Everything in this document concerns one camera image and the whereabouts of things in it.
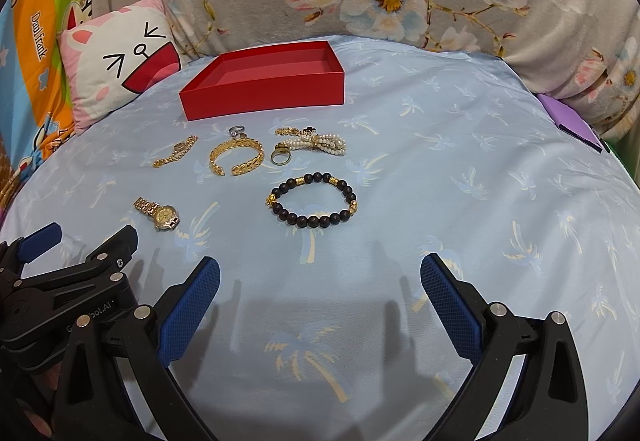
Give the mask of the colourful cartoon bed sheet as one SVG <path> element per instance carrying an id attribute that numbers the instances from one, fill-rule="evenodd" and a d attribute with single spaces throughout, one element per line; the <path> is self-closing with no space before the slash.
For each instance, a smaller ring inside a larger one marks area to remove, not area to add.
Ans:
<path id="1" fill-rule="evenodd" d="M 74 132 L 58 37 L 91 0 L 6 0 L 1 9 L 1 213 Z"/>

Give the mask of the light blue palm sheet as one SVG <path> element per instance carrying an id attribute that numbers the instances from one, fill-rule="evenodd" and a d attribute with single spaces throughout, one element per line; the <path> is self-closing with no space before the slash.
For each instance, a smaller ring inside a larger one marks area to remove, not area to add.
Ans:
<path id="1" fill-rule="evenodd" d="M 126 271 L 146 303 L 215 258 L 220 289 L 172 371 L 223 440 L 421 439 L 470 370 L 420 283 L 437 253 L 521 317 L 565 315 L 597 438 L 639 379 L 637 185 L 500 60 L 331 44 L 343 105 L 189 121 L 193 63 L 55 152 L 2 239 L 61 225 L 32 276 L 132 225 Z M 157 231 L 138 197 L 178 227 Z"/>

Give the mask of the red open tray box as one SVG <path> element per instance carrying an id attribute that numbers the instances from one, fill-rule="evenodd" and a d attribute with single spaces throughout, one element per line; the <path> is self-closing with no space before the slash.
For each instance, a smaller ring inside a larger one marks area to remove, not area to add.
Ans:
<path id="1" fill-rule="evenodd" d="M 345 102 L 345 71 L 329 42 L 256 46 L 215 57 L 180 91 L 189 121 Z"/>

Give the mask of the pink white cartoon pillow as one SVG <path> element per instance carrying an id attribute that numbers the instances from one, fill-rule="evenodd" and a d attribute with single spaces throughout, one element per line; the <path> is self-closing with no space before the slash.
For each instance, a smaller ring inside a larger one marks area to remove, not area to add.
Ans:
<path id="1" fill-rule="evenodd" d="M 141 0 L 58 38 L 76 134 L 181 69 L 162 0 Z"/>

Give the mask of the gold chain black clover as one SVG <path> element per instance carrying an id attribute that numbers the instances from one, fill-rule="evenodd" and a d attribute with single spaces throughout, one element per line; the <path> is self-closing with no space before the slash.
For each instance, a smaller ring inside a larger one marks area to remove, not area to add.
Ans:
<path id="1" fill-rule="evenodd" d="M 316 132 L 316 129 L 314 129 L 314 127 L 306 127 L 303 129 L 282 127 L 274 130 L 274 133 L 276 135 L 296 136 L 296 138 L 298 138 L 299 136 L 311 136 L 314 134 L 314 132 Z"/>

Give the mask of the gold wrist watch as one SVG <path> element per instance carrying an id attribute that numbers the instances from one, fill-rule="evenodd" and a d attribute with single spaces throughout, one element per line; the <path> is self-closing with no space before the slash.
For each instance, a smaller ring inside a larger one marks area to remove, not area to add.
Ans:
<path id="1" fill-rule="evenodd" d="M 134 202 L 134 209 L 150 218 L 157 231 L 175 230 L 180 223 L 179 213 L 171 205 L 160 205 L 157 202 L 138 197 Z"/>

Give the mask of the purple object at edge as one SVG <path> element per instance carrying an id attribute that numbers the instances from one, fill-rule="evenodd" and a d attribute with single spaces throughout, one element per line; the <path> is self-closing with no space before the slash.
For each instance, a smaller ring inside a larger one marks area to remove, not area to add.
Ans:
<path id="1" fill-rule="evenodd" d="M 536 97 L 556 127 L 598 153 L 602 152 L 604 147 L 600 138 L 597 137 L 589 124 L 578 115 L 576 110 L 546 94 L 537 94 Z"/>

